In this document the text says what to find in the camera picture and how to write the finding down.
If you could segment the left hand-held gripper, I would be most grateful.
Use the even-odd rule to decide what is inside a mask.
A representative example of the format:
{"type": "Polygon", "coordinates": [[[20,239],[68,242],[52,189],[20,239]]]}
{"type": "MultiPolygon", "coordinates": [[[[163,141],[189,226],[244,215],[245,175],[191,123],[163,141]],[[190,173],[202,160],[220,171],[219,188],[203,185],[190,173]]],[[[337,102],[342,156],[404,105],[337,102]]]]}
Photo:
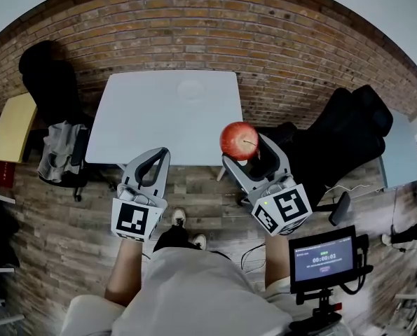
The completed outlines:
{"type": "Polygon", "coordinates": [[[169,166],[170,151],[165,147],[148,150],[127,164],[122,183],[117,187],[117,197],[112,200],[111,232],[114,235],[140,243],[150,240],[168,207],[162,197],[169,166]],[[154,165],[153,178],[144,181],[154,165]],[[153,188],[153,192],[143,188],[153,188]]]}

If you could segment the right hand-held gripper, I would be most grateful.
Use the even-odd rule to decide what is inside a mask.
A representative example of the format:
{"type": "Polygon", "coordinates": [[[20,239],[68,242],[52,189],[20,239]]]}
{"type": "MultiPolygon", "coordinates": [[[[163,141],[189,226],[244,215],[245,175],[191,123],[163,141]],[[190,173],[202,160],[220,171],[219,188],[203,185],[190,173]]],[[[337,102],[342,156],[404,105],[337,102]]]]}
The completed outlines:
{"type": "Polygon", "coordinates": [[[247,194],[251,215],[270,236],[290,234],[313,213],[303,185],[289,174],[288,157],[267,136],[259,134],[258,171],[268,182],[251,176],[230,155],[223,154],[221,159],[228,174],[247,194]]]}

